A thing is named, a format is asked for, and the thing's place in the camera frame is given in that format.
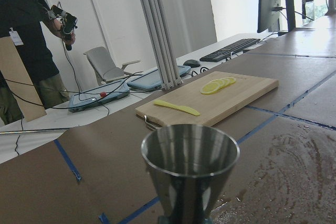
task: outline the red object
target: red object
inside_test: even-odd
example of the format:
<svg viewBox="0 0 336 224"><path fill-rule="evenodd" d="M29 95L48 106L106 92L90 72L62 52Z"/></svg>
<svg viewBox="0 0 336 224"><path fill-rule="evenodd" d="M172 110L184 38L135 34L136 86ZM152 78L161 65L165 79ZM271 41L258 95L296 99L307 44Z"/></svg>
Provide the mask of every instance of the red object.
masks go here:
<svg viewBox="0 0 336 224"><path fill-rule="evenodd" d="M100 94L100 97L106 97L107 96L106 92L100 92L99 94Z"/></svg>

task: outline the brown table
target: brown table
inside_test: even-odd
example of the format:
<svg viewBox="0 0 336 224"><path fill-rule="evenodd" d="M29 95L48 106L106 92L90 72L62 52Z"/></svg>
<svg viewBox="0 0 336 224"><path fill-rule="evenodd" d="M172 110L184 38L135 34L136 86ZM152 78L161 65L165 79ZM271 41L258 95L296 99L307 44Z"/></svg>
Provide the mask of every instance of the brown table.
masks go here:
<svg viewBox="0 0 336 224"><path fill-rule="evenodd" d="M186 81L212 71L280 81L214 125L241 150L212 212L215 223L336 222L335 33L295 29ZM162 208L140 153L150 131L135 108L165 92L1 164L2 223L102 223L102 213L110 223L157 223Z"/></svg>

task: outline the white tag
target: white tag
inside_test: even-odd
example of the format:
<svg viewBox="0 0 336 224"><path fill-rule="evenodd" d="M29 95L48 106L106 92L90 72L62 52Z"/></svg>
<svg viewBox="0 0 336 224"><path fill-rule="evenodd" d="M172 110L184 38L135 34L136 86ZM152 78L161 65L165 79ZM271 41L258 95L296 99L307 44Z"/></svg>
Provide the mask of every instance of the white tag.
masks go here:
<svg viewBox="0 0 336 224"><path fill-rule="evenodd" d="M11 31L9 31L9 35L12 38L12 41L13 41L15 46L23 45L23 42L22 42L19 34L17 33L17 31L13 31L13 29L11 28Z"/></svg>

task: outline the office chair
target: office chair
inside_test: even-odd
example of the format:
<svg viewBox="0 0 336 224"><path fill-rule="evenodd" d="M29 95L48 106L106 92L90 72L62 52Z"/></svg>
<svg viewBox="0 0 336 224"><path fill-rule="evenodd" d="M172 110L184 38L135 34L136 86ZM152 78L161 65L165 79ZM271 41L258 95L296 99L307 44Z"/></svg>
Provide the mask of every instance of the office chair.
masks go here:
<svg viewBox="0 0 336 224"><path fill-rule="evenodd" d="M103 85L132 75L129 72L125 72L125 68L130 64L140 62L139 60L127 62L124 63L121 68L118 68L105 47L92 48L85 52L84 55L87 56L88 61L94 69L98 85Z"/></svg>

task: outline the knife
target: knife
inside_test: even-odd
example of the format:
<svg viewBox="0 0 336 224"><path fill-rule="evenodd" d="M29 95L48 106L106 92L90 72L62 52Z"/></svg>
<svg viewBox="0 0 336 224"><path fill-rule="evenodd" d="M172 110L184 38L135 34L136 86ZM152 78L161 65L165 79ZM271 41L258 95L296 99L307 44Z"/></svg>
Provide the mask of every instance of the knife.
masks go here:
<svg viewBox="0 0 336 224"><path fill-rule="evenodd" d="M189 114L195 115L195 116L200 115L200 113L197 110L195 110L191 107L183 106L183 105L175 105L175 104L172 104L172 103L169 103L169 102L166 102L166 101L162 101L162 100L159 100L159 99L154 100L154 104L164 106L164 107L168 107L168 108L181 110L183 112L186 112L186 113L189 113Z"/></svg>

